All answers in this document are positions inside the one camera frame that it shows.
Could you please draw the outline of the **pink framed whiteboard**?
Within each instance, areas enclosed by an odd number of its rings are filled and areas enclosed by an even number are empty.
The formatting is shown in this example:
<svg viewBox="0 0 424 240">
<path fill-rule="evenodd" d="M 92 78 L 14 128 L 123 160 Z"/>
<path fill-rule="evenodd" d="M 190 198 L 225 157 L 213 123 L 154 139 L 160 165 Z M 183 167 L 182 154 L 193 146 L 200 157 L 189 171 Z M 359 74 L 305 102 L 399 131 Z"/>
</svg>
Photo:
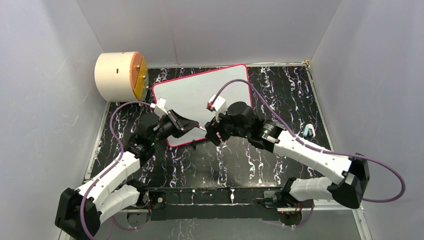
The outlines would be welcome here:
<svg viewBox="0 0 424 240">
<path fill-rule="evenodd" d="M 222 67 L 202 73 L 196 73 L 164 82 L 155 83 L 152 93 L 155 100 L 165 99 L 164 108 L 174 110 L 177 114 L 190 120 L 198 121 L 203 127 L 215 113 L 207 110 L 209 99 L 227 82 L 235 79 L 249 81 L 248 68 L 245 64 Z M 219 95 L 226 100 L 227 106 L 242 101 L 252 107 L 250 87 L 242 82 L 234 82 Z M 190 144 L 193 140 L 205 139 L 206 132 L 199 128 L 192 129 L 180 138 L 168 137 L 170 147 Z"/>
</svg>

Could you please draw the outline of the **white whiteboard marker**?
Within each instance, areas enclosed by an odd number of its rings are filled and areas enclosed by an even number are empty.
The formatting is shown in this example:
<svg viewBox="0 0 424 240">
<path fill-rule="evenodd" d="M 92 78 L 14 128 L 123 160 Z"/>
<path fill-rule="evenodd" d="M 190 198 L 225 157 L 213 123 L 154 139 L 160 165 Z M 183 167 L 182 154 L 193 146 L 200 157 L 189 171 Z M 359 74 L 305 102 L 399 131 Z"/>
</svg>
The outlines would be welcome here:
<svg viewBox="0 0 424 240">
<path fill-rule="evenodd" d="M 200 129 L 204 132 L 207 132 L 207 130 L 203 126 L 197 125 L 196 128 L 198 128 L 198 129 Z"/>
</svg>

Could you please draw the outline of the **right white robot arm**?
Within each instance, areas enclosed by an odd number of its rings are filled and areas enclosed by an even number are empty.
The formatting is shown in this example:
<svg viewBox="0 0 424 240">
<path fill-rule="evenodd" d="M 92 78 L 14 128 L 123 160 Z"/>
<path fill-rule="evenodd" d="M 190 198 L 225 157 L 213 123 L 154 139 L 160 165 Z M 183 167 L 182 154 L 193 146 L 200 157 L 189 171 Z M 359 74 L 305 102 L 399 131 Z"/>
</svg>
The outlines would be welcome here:
<svg viewBox="0 0 424 240">
<path fill-rule="evenodd" d="M 261 150 L 291 158 L 322 174 L 322 177 L 290 178 L 277 200 L 295 207 L 306 200 L 334 200 L 340 205 L 360 207 L 370 179 L 368 163 L 361 156 L 340 156 L 298 136 L 292 136 L 284 125 L 259 118 L 245 102 L 230 106 L 226 102 L 209 103 L 215 113 L 206 123 L 206 139 L 219 146 L 230 137 L 247 139 Z"/>
</svg>

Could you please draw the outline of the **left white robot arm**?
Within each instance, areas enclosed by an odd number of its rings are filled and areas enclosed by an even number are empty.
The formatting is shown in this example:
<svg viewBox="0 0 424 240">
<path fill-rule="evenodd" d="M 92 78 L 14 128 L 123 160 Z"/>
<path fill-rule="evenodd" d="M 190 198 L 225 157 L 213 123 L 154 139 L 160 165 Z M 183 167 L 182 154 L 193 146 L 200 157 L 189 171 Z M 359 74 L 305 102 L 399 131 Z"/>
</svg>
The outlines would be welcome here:
<svg viewBox="0 0 424 240">
<path fill-rule="evenodd" d="M 102 223 L 119 211 L 135 206 L 149 208 L 148 188 L 136 179 L 127 180 L 155 153 L 155 144 L 170 136 L 180 138 L 199 122 L 169 110 L 162 117 L 143 115 L 112 163 L 77 189 L 67 188 L 59 198 L 54 224 L 76 240 L 92 239 Z"/>
</svg>

